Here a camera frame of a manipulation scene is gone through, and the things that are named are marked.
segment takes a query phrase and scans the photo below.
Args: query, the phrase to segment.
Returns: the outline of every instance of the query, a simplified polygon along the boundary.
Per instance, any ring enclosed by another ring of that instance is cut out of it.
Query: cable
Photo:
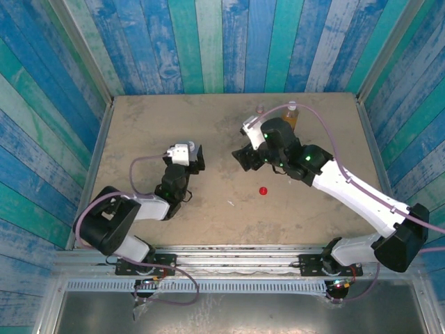
[[[144,267],[150,267],[150,268],[154,267],[154,268],[162,268],[162,269],[178,271],[178,272],[182,273],[183,275],[185,275],[189,280],[191,280],[192,283],[194,284],[194,286],[196,287],[195,297],[191,301],[180,302],[180,301],[166,301],[165,299],[147,298],[148,301],[156,301],[157,303],[165,303],[168,305],[176,305],[176,306],[189,306],[189,305],[196,303],[198,298],[200,297],[200,286],[198,285],[196,280],[189,273],[185,272],[184,270],[182,270],[180,268],[167,266],[165,264],[140,263],[140,262],[133,261],[126,257],[123,257],[122,259],[129,263],[135,264],[137,266],[144,266]],[[137,295],[138,290],[141,287],[146,286],[148,284],[150,284],[150,283],[143,283],[141,285],[138,285],[133,293],[134,297],[138,298],[138,295]]]
[[[161,159],[161,158],[164,158],[164,157],[166,157],[166,156],[167,156],[167,154],[159,154],[159,155],[152,155],[152,156],[149,156],[149,157],[139,157],[139,158],[134,159],[134,160],[131,162],[131,164],[130,164],[130,169],[129,169],[129,180],[130,180],[131,188],[133,189],[134,193],[136,193],[136,194],[138,194],[138,195],[149,195],[149,194],[150,194],[150,193],[140,193],[140,192],[136,189],[136,187],[135,187],[135,185],[134,185],[134,183],[133,183],[133,167],[134,167],[134,164],[135,164],[136,162],[138,162],[138,161],[142,161],[142,160],[152,160],[152,159]]]
[[[365,297],[367,294],[369,294],[369,292],[371,292],[371,290],[375,287],[375,285],[377,284],[377,279],[378,279],[378,275],[380,273],[380,263],[377,262],[377,270],[375,271],[375,275],[374,275],[374,279],[371,282],[371,285],[368,286],[368,289],[364,290],[361,294],[359,294],[356,297],[352,297],[352,298],[348,298],[348,299],[336,299],[334,297],[332,297],[329,292],[326,292],[326,296],[333,302],[333,303],[348,303],[350,301],[358,301],[359,299],[362,299],[363,297]]]
[[[267,115],[271,114],[272,112],[282,109],[282,108],[286,108],[288,106],[299,106],[299,107],[303,107],[309,111],[311,111],[320,121],[320,123],[322,124],[323,128],[325,129],[327,135],[329,136],[329,139],[331,141],[332,144],[332,149],[334,150],[334,157],[335,157],[335,161],[337,163],[337,166],[339,167],[340,173],[344,176],[344,178],[346,180],[348,180],[353,186],[355,186],[355,188],[359,189],[362,193],[366,194],[367,196],[369,196],[370,198],[374,199],[375,201],[377,201],[378,203],[380,203],[381,205],[385,206],[386,208],[390,209],[391,212],[396,213],[401,215],[402,217],[409,219],[413,222],[415,222],[416,224],[419,224],[425,228],[430,228],[431,230],[434,231],[438,231],[442,234],[445,234],[445,229],[443,228],[439,228],[437,226],[431,225],[429,223],[426,223],[425,221],[422,221],[420,219],[417,219],[416,217],[410,216],[409,214],[406,214],[405,212],[402,212],[401,210],[397,209],[396,207],[394,207],[393,205],[389,204],[388,202],[386,202],[385,200],[380,199],[379,197],[377,197],[376,195],[374,195],[373,193],[371,193],[370,191],[366,190],[364,187],[360,186],[360,184],[356,183],[354,181],[353,178],[351,178],[347,172],[345,171],[345,168],[343,166],[343,164],[341,163],[341,159],[340,159],[340,154],[339,154],[339,150],[338,150],[338,146],[337,143],[335,141],[334,135],[332,134],[332,132],[329,130],[329,128],[327,127],[324,119],[322,119],[322,117],[320,116],[320,114],[315,111],[313,108],[311,108],[310,106],[306,106],[305,104],[300,104],[300,103],[291,103],[291,104],[282,104],[281,106],[276,106],[275,108],[272,108],[271,110],[262,113],[260,116],[258,116],[258,118],[256,118],[252,123],[250,123],[248,125],[248,129],[250,129],[251,127],[253,127],[257,122],[259,122],[259,120],[261,120],[262,118],[266,117]]]
[[[98,197],[97,199],[95,199],[94,201],[92,201],[87,207],[86,209],[81,213],[77,224],[76,224],[76,228],[74,230],[75,235],[76,235],[76,240],[77,242],[84,248],[89,248],[89,249],[94,249],[91,246],[88,246],[86,244],[84,244],[84,242],[82,241],[82,238],[80,236],[80,231],[81,231],[81,225],[83,223],[83,220],[85,219],[86,215],[88,214],[88,212],[90,212],[90,210],[95,207],[96,205],[98,205],[100,202],[107,200],[109,198],[115,197],[115,196],[126,196],[126,197],[133,197],[133,194],[131,193],[125,193],[123,191],[114,191],[112,193],[107,193],[103,196]],[[191,301],[187,301],[185,303],[182,302],[178,302],[178,301],[166,301],[164,299],[151,299],[148,298],[148,301],[156,301],[159,303],[166,303],[169,305],[178,305],[178,306],[187,306],[187,305],[192,305],[193,303],[196,303],[196,301],[198,300],[198,297],[200,295],[200,286],[198,285],[198,283],[196,282],[196,280],[188,273],[186,273],[184,270],[176,268],[176,267],[171,267],[171,266],[167,266],[164,264],[153,264],[153,263],[142,263],[142,262],[137,262],[137,261],[133,261],[132,259],[129,259],[127,257],[122,257],[122,259],[124,261],[127,261],[129,263],[135,264],[137,266],[142,266],[142,267],[150,267],[150,268],[162,268],[162,269],[170,269],[170,270],[174,270],[174,271],[178,271],[180,273],[182,273],[183,275],[185,275],[189,280],[191,280],[193,282],[193,284],[196,286],[196,295],[195,298],[193,298]]]

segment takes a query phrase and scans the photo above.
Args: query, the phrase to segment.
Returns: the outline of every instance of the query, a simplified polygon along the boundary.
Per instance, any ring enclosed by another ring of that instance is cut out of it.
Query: metal base plate
[[[164,264],[167,266],[176,266],[176,254],[158,254],[154,256],[155,264]],[[171,269],[166,269],[167,276],[174,276],[175,271]],[[150,276],[162,276],[165,275],[163,269],[161,268],[148,268],[148,267],[137,267],[134,264],[128,263],[127,261],[118,259],[116,262],[115,275],[117,276],[135,276],[135,275],[150,275]]]
[[[321,255],[320,254],[300,254],[298,256],[300,267],[300,274],[303,277],[312,277],[312,276],[326,276],[332,277],[326,273],[323,269],[323,265],[321,264]],[[339,267],[339,271],[335,274],[335,276],[363,276],[363,270],[361,264],[352,264],[349,267]]]

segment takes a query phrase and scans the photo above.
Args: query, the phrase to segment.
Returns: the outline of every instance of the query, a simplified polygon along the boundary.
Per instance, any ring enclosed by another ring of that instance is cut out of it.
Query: red ball
[[[260,193],[261,195],[266,195],[266,194],[267,194],[267,188],[264,187],[264,186],[262,186],[262,187],[259,189],[259,193]]]

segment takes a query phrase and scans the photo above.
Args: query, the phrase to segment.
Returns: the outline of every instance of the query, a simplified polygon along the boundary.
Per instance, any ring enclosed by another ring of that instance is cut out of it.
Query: blue wooden wall
[[[445,1],[425,0],[365,101],[395,196],[445,228]],[[445,246],[430,230],[427,246]],[[445,253],[424,255],[445,302]]]
[[[356,93],[406,0],[65,0],[111,94]]]
[[[33,328],[105,107],[48,1],[0,1],[0,333]]]

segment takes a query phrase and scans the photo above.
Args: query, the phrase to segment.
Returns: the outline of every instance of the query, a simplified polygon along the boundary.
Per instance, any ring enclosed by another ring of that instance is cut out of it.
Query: bottle cap
[[[289,104],[297,104],[297,102],[295,101],[289,101]],[[296,110],[297,106],[288,106],[287,109],[289,110]]]

